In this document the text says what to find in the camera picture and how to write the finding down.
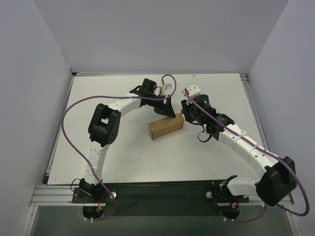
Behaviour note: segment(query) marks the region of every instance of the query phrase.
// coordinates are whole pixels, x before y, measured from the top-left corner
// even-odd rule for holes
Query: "black bracket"
[[[288,156],[283,161],[295,173],[294,161]],[[280,162],[273,167],[266,166],[265,169],[267,172],[256,184],[256,192],[266,204],[273,207],[296,188],[296,181]]]
[[[155,99],[165,98],[165,96],[159,96],[159,95],[154,94],[156,88],[157,88],[156,82],[149,79],[144,79],[142,85],[135,87],[133,90],[130,91],[130,93],[134,93],[142,97],[149,97],[149,98],[155,98]],[[173,107],[172,107],[171,98],[166,99],[165,103],[164,103],[164,100],[154,101],[154,100],[142,99],[140,107],[144,105],[154,107],[154,112],[157,114],[164,115],[171,118],[176,117]]]
[[[85,179],[80,179],[79,187],[74,189],[73,198],[77,199],[76,203],[97,203],[105,194],[105,189],[98,183],[97,185],[85,182]]]
[[[229,178],[222,181],[220,184],[220,190],[222,192],[222,196],[225,197],[226,200],[228,200],[231,204],[229,206],[221,206],[219,209],[219,214],[227,217],[228,219],[236,219],[240,214],[240,208],[239,206],[235,205],[232,206],[233,203],[237,203],[238,201],[240,203],[248,203],[249,198],[248,196],[233,196],[230,191],[227,188],[228,183],[236,178],[237,175],[230,176]]]
[[[234,121],[225,114],[217,113],[216,109],[211,107],[209,102],[209,97],[204,94],[200,94],[193,98],[193,100],[205,109],[210,115],[215,117],[222,124],[228,126],[229,124],[234,124]],[[216,140],[219,140],[219,133],[224,131],[224,128],[219,124],[214,122],[210,117],[204,114],[199,108],[197,108],[194,104],[186,103],[186,100],[181,101],[182,104],[182,114],[185,116],[185,120],[189,123],[199,124],[203,126],[207,125],[207,133],[214,137]]]
[[[117,110],[110,109],[107,105],[98,104],[88,132],[92,142],[98,142],[101,147],[113,143],[118,135],[121,113]]]

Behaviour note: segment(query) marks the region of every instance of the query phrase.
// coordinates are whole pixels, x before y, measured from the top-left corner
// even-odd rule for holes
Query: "cable tie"
[[[237,136],[236,139],[234,139],[234,143],[233,143],[233,146],[232,146],[233,150],[235,150],[235,146],[236,146],[237,141],[239,141],[240,138],[242,138],[243,136],[246,136],[246,135],[247,135],[247,132],[243,131],[239,136]]]
[[[251,152],[255,150],[255,148],[258,147],[258,143],[255,144],[255,146],[252,147],[252,149],[248,153],[248,157],[250,157]]]

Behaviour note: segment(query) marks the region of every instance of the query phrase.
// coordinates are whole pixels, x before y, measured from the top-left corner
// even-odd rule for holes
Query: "black metal base plate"
[[[116,216],[202,216],[218,215],[215,203],[236,202],[236,197],[221,196],[220,183],[223,180],[109,183],[111,192],[116,192],[118,209]],[[212,199],[206,197],[211,191]],[[79,188],[74,189],[73,203],[96,203]],[[114,201],[105,192],[104,214],[113,212]]]

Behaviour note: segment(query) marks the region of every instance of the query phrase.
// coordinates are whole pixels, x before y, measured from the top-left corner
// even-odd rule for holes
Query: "screw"
[[[206,192],[206,197],[207,198],[212,198],[212,192],[210,192],[210,191]]]
[[[116,198],[117,193],[115,193],[115,192],[111,192],[111,194],[114,196],[114,198]]]

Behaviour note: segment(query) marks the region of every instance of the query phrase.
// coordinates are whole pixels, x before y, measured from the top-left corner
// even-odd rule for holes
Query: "metal frame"
[[[65,103],[65,108],[66,108],[67,103],[68,103],[69,95],[70,95],[70,92],[71,92],[71,88],[72,88],[72,84],[73,84],[73,80],[74,80],[75,76],[101,76],[101,75],[103,75],[103,73],[91,73],[91,74],[77,73],[76,75],[73,75],[72,81],[71,81],[71,84],[70,84],[70,87],[69,87],[68,95],[67,95],[67,100],[66,100],[66,103]],[[260,137],[261,137],[262,142],[263,142],[262,144],[263,144],[263,146],[266,149],[269,149],[268,148],[268,144],[267,144],[267,140],[266,140],[265,135],[264,135],[263,127],[261,125],[261,122],[260,122],[260,119],[259,119],[259,116],[258,116],[258,112],[256,110],[256,107],[255,107],[253,99],[252,99],[252,94],[251,94],[251,91],[250,91],[250,88],[249,88],[249,84],[248,84],[248,80],[247,80],[247,74],[246,73],[242,73],[242,74],[240,74],[240,77],[241,77],[241,80],[242,80],[242,83],[243,83],[243,86],[244,86],[244,90],[245,90],[245,93],[247,95],[247,98],[248,98],[248,101],[249,101],[249,104],[250,104],[250,107],[251,107],[251,110],[252,110],[252,113],[253,113],[256,125],[258,127],[258,131],[260,133]],[[50,173],[50,169],[51,169],[51,166],[52,166],[52,162],[53,162],[53,159],[54,159],[54,154],[55,154],[57,143],[58,143],[60,130],[61,129],[59,127],[58,133],[57,133],[56,138],[55,138],[55,143],[54,143],[54,146],[52,148],[49,164],[48,164],[48,167],[47,167],[47,175],[49,175],[49,173]],[[33,193],[33,196],[32,196],[31,202],[30,202],[30,206],[29,206],[29,210],[27,212],[27,216],[26,216],[25,221],[24,221],[24,225],[23,225],[23,228],[22,228],[22,231],[21,231],[21,235],[22,236],[30,235],[31,230],[32,230],[32,226],[34,224],[34,219],[35,219],[35,216],[36,216],[36,212],[37,212],[38,206],[80,206],[80,205],[82,205],[82,206],[96,206],[97,205],[97,204],[73,204],[72,201],[71,201],[72,200],[72,196],[73,196],[73,193],[69,189],[68,185],[65,185],[65,186],[60,186],[60,185],[49,185],[49,186],[40,185],[40,186],[36,186],[34,188],[34,193]],[[246,204],[247,205],[248,204],[251,204],[251,205],[263,205],[263,203],[264,202],[258,197],[250,197],[250,202],[246,203]],[[294,209],[294,207],[292,205],[293,204],[293,200],[292,200],[291,196],[285,197],[280,202],[280,204],[284,205],[286,208],[289,208],[289,209],[292,209],[292,210]],[[293,235],[294,236],[300,236],[301,232],[300,232],[300,228],[299,228],[299,225],[298,225],[297,217],[295,215],[292,215],[291,213],[288,213],[288,212],[286,214],[287,214],[287,218],[288,218],[288,221],[289,221],[289,224],[290,224],[290,227],[291,227]]]

